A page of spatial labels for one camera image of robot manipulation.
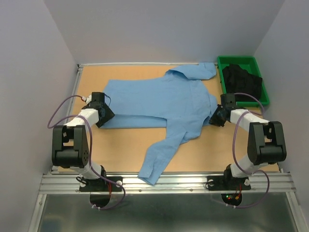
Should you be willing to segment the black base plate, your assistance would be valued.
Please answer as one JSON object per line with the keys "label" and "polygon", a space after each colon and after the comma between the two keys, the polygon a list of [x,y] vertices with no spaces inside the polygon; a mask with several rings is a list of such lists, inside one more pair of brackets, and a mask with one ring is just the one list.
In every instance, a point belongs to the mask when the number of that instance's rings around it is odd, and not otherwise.
{"label": "black base plate", "polygon": [[77,176],[76,180],[80,183],[80,192],[121,192],[121,188],[99,179],[85,179],[84,177]]}
{"label": "black base plate", "polygon": [[220,191],[220,190],[250,190],[251,185],[249,183],[249,178],[227,178],[223,175],[209,175],[206,177],[207,189],[210,191]]}

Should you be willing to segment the light blue long sleeve shirt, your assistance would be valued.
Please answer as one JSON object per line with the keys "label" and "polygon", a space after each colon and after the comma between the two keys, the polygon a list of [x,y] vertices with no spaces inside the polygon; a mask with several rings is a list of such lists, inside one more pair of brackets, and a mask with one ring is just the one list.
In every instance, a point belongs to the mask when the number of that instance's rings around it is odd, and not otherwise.
{"label": "light blue long sleeve shirt", "polygon": [[106,129],[165,128],[164,140],[146,152],[138,177],[154,185],[181,144],[200,136],[217,108],[204,85],[216,75],[213,63],[181,65],[148,80],[110,80],[104,92],[115,116]]}

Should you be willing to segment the black crumpled shirt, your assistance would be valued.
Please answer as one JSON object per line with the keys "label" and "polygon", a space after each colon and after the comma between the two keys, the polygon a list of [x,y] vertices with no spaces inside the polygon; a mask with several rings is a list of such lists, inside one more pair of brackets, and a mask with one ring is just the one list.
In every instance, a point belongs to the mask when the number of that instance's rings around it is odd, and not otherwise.
{"label": "black crumpled shirt", "polygon": [[227,93],[246,93],[260,100],[263,79],[249,73],[237,64],[230,64],[222,70]]}

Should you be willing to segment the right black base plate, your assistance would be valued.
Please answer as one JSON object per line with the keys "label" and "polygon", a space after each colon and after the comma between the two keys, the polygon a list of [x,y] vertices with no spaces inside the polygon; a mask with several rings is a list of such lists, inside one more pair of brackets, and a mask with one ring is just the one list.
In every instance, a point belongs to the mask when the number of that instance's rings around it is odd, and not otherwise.
{"label": "right black base plate", "polygon": [[227,178],[223,175],[209,175],[206,177],[207,189],[210,191],[220,191],[220,190],[250,190],[251,185],[249,183],[249,178]]}

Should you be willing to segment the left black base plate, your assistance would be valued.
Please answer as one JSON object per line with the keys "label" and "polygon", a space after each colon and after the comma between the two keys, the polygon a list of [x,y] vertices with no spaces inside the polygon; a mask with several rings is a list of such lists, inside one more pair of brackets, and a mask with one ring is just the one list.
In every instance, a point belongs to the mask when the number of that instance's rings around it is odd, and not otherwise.
{"label": "left black base plate", "polygon": [[80,192],[121,192],[121,188],[99,179],[85,179],[84,177],[77,176],[76,180],[80,183]]}

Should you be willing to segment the aluminium front rail frame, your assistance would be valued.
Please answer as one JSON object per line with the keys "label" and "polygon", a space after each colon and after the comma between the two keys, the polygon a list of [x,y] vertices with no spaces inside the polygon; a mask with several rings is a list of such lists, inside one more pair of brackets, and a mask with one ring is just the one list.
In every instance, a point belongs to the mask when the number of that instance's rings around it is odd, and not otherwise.
{"label": "aluminium front rail frame", "polygon": [[[122,185],[126,194],[210,194],[234,193],[233,190],[210,191],[206,189],[208,176],[217,176],[216,173],[164,173],[158,182],[151,186],[139,178],[137,173],[108,173],[108,177],[121,176]],[[269,193],[296,192],[296,187],[290,173],[267,174],[270,180]],[[49,174],[42,177],[40,194],[79,194],[80,183],[74,173]]]}

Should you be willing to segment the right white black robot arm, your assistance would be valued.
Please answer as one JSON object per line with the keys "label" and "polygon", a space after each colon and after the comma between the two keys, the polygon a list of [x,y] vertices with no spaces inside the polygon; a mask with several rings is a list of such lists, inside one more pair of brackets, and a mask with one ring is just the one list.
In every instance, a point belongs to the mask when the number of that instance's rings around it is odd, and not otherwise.
{"label": "right white black robot arm", "polygon": [[287,156],[282,124],[262,119],[257,113],[240,107],[236,95],[221,95],[221,103],[210,119],[210,124],[223,127],[225,122],[235,124],[232,147],[236,147],[239,128],[248,132],[247,154],[241,159],[233,158],[222,175],[208,176],[206,188],[216,190],[250,190],[249,176],[270,164],[284,161]]}

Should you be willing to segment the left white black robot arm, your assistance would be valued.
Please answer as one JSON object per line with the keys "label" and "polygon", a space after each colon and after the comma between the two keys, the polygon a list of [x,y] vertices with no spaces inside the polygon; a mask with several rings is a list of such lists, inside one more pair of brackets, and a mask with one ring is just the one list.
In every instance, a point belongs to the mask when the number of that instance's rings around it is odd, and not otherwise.
{"label": "left white black robot arm", "polygon": [[64,125],[56,123],[54,126],[51,121],[48,122],[48,128],[53,130],[52,163],[77,172],[76,180],[81,192],[111,192],[112,185],[107,181],[104,167],[91,160],[87,137],[92,134],[92,126],[102,127],[115,114],[106,103],[108,96],[103,92],[92,92],[87,98],[79,95],[77,97],[86,105],[79,114],[70,116],[71,121]]}

